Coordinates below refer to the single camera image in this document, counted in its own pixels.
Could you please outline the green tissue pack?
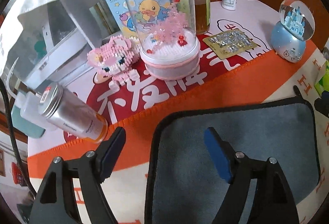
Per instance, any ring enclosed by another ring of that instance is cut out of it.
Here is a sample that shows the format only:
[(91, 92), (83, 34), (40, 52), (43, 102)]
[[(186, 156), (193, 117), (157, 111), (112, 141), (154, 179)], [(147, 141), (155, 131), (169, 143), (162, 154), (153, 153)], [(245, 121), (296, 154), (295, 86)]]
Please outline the green tissue pack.
[(318, 76), (315, 82), (315, 89), (319, 96), (322, 95), (324, 91), (329, 91), (329, 62), (328, 60), (322, 65), (319, 70)]

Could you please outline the silver orange can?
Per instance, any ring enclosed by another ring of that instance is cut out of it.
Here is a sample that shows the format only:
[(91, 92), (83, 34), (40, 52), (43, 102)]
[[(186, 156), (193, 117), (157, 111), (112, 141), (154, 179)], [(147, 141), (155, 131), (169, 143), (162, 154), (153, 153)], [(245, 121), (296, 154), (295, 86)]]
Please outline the silver orange can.
[(45, 89), (38, 112), (63, 131), (93, 143), (100, 143), (108, 131), (106, 118), (57, 82)]

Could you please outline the red white printed mat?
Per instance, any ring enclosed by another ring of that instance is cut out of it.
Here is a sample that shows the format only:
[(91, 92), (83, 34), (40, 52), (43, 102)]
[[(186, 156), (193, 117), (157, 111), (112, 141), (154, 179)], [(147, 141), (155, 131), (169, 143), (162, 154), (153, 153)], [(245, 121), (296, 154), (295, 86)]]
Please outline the red white printed mat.
[(200, 63), (192, 75), (176, 80), (156, 79), (139, 61), (137, 81), (118, 89), (109, 87), (109, 80), (87, 72), (69, 85), (69, 90), (110, 123), (110, 131), (121, 126), (127, 143), (149, 144), (156, 125), (167, 115), (182, 110), (211, 109), (261, 103), (269, 96), (269, 88), (260, 82), (258, 57), (270, 53), (270, 33), (274, 24), (262, 21), (258, 31), (247, 32), (258, 44), (250, 53), (220, 60), (201, 43)]

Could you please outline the white squeeze bottle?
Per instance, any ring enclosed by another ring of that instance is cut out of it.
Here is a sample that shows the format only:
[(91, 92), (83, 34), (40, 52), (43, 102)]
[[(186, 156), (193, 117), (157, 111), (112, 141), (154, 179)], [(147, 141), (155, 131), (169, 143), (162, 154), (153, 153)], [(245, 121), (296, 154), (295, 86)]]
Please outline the white squeeze bottle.
[(27, 120), (28, 122), (41, 127), (45, 131), (55, 131), (57, 127), (51, 123), (49, 123), (44, 116), (38, 113), (38, 105), (41, 100), (41, 97), (36, 95), (35, 93), (28, 91), (27, 93), (17, 92), (15, 94), (10, 86), (9, 81), (13, 74), (13, 70), (16, 66), (16, 63), (19, 58), (15, 59), (13, 65), (11, 66), (7, 80), (6, 80), (6, 88), (7, 92), (15, 99), (14, 105), (20, 109), (20, 116)]

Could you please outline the blue castle snow globe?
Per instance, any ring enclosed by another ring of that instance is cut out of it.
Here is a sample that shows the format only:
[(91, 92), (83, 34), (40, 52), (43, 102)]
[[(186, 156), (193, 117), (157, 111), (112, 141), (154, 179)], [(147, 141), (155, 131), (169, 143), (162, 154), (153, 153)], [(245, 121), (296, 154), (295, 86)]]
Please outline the blue castle snow globe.
[(306, 41), (315, 33), (315, 19), (300, 0), (284, 0), (279, 8), (280, 21), (273, 27), (270, 44), (273, 50), (290, 63), (299, 62), (306, 50)]

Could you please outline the orange beige H-pattern table runner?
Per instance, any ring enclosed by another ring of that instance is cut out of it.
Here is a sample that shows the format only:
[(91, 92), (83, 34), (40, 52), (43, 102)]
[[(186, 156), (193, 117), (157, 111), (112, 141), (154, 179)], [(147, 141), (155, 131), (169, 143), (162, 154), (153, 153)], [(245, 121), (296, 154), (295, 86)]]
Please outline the orange beige H-pattern table runner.
[(325, 59), (308, 42), (292, 64), (269, 51), (244, 62), (201, 50), (186, 79), (163, 82), (141, 67), (121, 88), (90, 71), (69, 90), (123, 127), (125, 146), (102, 184), (119, 223), (211, 223), (228, 189), (204, 142), (213, 127), (248, 157), (278, 160), (309, 223), (328, 196), (328, 118), (314, 109), (315, 81)]

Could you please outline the white appliance with cloth cover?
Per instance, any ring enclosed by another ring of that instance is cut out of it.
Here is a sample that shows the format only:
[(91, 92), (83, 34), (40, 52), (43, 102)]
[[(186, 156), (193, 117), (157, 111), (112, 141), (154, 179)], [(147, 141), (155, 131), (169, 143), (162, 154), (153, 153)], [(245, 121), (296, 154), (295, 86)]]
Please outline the white appliance with cloth cover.
[(67, 85), (88, 70), (87, 54), (102, 44), (90, 9), (99, 0), (16, 0), (1, 25), (1, 73), (27, 87)]

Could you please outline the pink dome music box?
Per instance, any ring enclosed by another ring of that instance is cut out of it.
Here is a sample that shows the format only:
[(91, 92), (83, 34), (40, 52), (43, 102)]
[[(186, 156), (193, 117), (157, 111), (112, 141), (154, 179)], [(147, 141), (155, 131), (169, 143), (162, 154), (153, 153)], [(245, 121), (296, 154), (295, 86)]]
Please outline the pink dome music box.
[(150, 75), (180, 80), (199, 65), (195, 0), (125, 0)]

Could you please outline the teal cylindrical container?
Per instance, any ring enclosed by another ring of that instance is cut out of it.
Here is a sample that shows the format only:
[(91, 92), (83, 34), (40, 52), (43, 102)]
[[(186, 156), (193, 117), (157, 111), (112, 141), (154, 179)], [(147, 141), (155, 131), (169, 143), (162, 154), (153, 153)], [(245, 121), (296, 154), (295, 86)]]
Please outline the teal cylindrical container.
[(45, 130), (22, 118), (20, 115), (20, 111), (20, 108), (16, 107), (15, 105), (13, 106), (11, 111), (13, 126), (28, 137), (34, 139), (42, 137)]

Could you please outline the gold blister pill card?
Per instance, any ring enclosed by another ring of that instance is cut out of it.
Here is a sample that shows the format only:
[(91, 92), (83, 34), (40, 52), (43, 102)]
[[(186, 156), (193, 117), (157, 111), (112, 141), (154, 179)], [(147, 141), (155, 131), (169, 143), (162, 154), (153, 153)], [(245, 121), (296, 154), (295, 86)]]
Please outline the gold blister pill card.
[(242, 52), (253, 50), (258, 45), (239, 29), (228, 30), (207, 36), (203, 42), (214, 51), (220, 60), (227, 59)]

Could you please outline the pink block cat figure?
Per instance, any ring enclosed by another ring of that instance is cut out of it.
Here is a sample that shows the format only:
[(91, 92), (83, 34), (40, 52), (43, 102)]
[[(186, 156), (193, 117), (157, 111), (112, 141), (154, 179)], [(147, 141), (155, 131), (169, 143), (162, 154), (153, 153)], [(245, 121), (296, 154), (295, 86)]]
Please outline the pink block cat figure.
[(137, 37), (123, 35), (112, 36), (100, 48), (92, 49), (87, 54), (88, 64), (97, 74), (110, 78), (109, 85), (123, 86), (129, 80), (140, 78), (133, 65), (140, 59), (140, 41)]

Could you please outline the purple and grey towel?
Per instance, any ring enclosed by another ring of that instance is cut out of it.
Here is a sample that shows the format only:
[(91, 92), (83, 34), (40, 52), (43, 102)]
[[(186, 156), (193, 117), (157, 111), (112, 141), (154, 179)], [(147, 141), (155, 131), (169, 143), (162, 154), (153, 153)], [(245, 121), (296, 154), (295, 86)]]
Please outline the purple and grey towel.
[(146, 223), (298, 223), (320, 181), (315, 112), (301, 96), (172, 113), (157, 125)]

